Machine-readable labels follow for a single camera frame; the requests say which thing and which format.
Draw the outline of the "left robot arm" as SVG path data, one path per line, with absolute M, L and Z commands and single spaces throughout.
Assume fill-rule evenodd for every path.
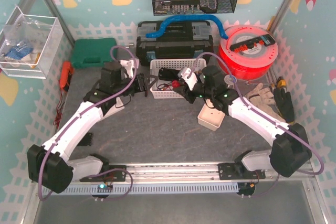
M 69 121 L 42 145 L 34 144 L 28 149 L 28 176 L 32 181 L 61 193 L 73 181 L 105 177 L 118 170 L 98 154 L 74 160 L 70 156 L 96 123 L 124 109 L 121 96 L 147 93 L 145 76 L 137 73 L 138 67 L 139 60 L 131 59 L 110 62 L 102 68 L 100 80 Z

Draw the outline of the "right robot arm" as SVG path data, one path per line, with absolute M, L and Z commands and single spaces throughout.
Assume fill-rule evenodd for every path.
M 242 170 L 272 169 L 283 177 L 290 177 L 312 157 L 302 125 L 281 122 L 254 106 L 226 85 L 224 74 L 218 67 L 205 67 L 200 76 L 191 68 L 183 68 L 178 77 L 181 84 L 173 90 L 190 104 L 196 98 L 210 100 L 213 108 L 241 121 L 270 145 L 269 150 L 248 151 L 242 155 L 237 161 Z

